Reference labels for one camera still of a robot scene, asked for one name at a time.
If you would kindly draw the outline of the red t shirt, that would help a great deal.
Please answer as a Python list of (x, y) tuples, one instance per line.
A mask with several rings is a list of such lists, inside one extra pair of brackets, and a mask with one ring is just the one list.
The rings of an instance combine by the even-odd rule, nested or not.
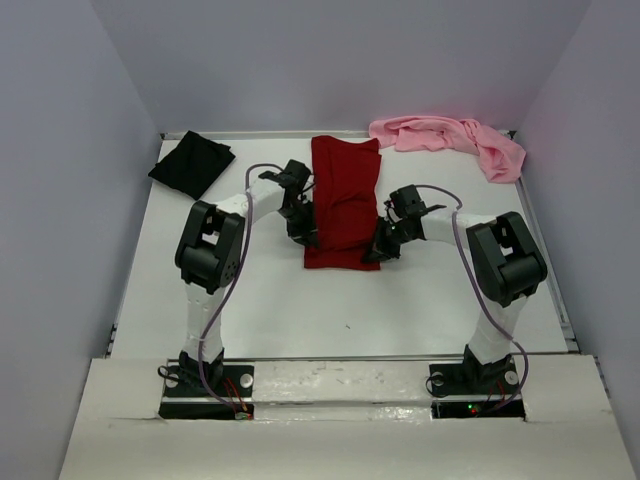
[(350, 143), (331, 136), (311, 140), (318, 245), (304, 253), (306, 269), (378, 271), (362, 261), (378, 220), (379, 142)]

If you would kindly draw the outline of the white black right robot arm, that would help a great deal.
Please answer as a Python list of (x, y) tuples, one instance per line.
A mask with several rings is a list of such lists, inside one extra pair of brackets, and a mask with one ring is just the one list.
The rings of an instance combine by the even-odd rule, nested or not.
[(447, 243), (457, 249), (480, 307), (475, 331), (458, 363), (431, 366), (426, 387), (435, 398), (498, 392), (509, 403), (528, 380), (530, 363), (516, 370), (512, 353), (527, 354), (514, 331), (524, 306), (544, 283), (548, 268), (525, 220), (517, 212), (498, 216), (427, 205), (421, 186), (392, 192), (363, 256), (366, 263), (396, 260), (412, 241)]

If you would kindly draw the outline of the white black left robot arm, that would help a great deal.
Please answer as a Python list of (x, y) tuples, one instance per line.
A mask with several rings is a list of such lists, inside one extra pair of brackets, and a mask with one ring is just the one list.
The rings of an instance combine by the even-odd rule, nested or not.
[(235, 289), (248, 256), (254, 224), (271, 213), (286, 221), (288, 237), (316, 247), (314, 207), (308, 198), (311, 170), (290, 160), (282, 169), (257, 164), (255, 180), (245, 175), (245, 189), (217, 203), (195, 202), (175, 253), (187, 294), (187, 333), (179, 353), (177, 377), (195, 392), (218, 398), (223, 379), (222, 311)]

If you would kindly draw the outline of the black folded t shirt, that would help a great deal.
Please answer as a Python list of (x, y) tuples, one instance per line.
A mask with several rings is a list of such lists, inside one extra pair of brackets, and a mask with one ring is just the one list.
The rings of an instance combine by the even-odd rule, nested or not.
[(148, 176), (193, 200), (199, 200), (235, 158), (230, 146), (188, 131)]

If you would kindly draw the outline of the pink t shirt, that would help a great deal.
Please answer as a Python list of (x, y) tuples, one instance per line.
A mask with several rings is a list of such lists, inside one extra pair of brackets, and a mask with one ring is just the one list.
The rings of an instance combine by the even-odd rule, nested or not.
[(522, 146), (474, 119), (404, 116), (375, 120), (368, 133), (382, 148), (398, 152), (455, 150), (474, 155), (486, 180), (495, 184), (517, 182), (526, 158)]

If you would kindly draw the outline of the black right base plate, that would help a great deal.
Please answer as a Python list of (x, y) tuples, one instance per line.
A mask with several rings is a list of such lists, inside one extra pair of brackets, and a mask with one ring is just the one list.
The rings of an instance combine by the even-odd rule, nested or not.
[(525, 419), (521, 394), (511, 399), (519, 386), (514, 362), (505, 371), (479, 384), (463, 377), (461, 363), (432, 364), (425, 380), (427, 393), (432, 397), (431, 416), (435, 420)]

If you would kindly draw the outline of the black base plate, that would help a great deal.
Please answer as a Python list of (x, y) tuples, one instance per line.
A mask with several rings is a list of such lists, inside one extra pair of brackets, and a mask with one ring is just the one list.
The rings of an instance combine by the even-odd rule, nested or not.
[(223, 369), (221, 380), (211, 389), (202, 385), (198, 375), (183, 373), (177, 363), (157, 369), (163, 380), (158, 414), (166, 420), (248, 421), (254, 418), (253, 387), (255, 367), (230, 363)]
[(511, 399), (519, 386), (514, 362), (505, 371), (479, 384), (463, 377), (461, 363), (432, 364), (425, 380), (427, 393), (432, 397), (431, 416), (435, 420), (525, 419), (521, 394)]

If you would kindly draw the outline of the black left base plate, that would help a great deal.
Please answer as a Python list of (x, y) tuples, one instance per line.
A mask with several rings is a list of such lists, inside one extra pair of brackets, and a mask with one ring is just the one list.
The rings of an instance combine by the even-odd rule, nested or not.
[(223, 369), (221, 380), (211, 389), (202, 385), (198, 375), (183, 373), (177, 363), (157, 369), (163, 380), (158, 414), (166, 420), (248, 421), (254, 418), (253, 387), (255, 367), (230, 363)]

